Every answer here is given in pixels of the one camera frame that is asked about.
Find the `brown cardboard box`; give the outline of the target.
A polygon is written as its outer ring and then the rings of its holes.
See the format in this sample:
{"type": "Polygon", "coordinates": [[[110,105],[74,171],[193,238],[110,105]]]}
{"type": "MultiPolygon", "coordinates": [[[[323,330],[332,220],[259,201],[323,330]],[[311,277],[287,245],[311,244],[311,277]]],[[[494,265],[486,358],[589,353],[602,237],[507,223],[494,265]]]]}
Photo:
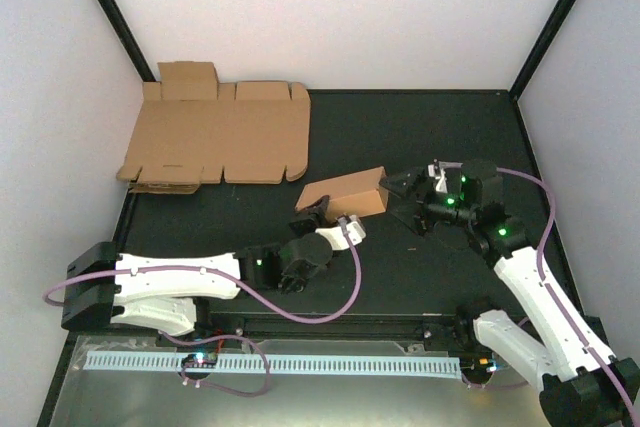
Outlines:
{"type": "Polygon", "coordinates": [[[385,177],[385,168],[379,166],[309,183],[303,188],[295,210],[301,211],[328,196],[328,220],[336,220],[345,214],[360,218],[382,214],[387,210],[389,196],[388,191],[380,187],[380,181],[385,177]]]}

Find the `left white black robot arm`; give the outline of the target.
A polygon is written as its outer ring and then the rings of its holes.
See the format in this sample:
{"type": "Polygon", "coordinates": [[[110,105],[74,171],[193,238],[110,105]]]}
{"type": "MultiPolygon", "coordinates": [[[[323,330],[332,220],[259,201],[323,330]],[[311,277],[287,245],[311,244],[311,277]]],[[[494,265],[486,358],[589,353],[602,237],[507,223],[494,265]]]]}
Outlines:
{"type": "Polygon", "coordinates": [[[323,195],[297,210],[290,224],[295,236],[285,244],[210,257],[152,258],[99,242],[67,268],[61,326],[73,332],[127,324],[205,345],[215,323],[197,310],[197,299],[233,300],[248,289],[298,293],[328,267],[334,254],[329,200],[323,195]]]}

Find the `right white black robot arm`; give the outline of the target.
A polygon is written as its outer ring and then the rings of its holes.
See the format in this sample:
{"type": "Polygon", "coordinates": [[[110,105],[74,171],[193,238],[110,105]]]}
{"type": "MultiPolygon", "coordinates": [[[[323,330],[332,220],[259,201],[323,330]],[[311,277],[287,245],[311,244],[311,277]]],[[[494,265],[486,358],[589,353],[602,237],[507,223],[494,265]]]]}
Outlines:
{"type": "Polygon", "coordinates": [[[504,205],[508,169],[490,161],[434,161],[388,176],[380,185],[402,202],[393,213],[424,236],[439,224],[464,231],[470,248],[511,291],[536,333],[478,301],[460,311],[457,343],[487,347],[536,389],[552,426],[636,426],[639,367],[619,358],[588,325],[548,267],[544,250],[555,218],[533,243],[504,205]]]}

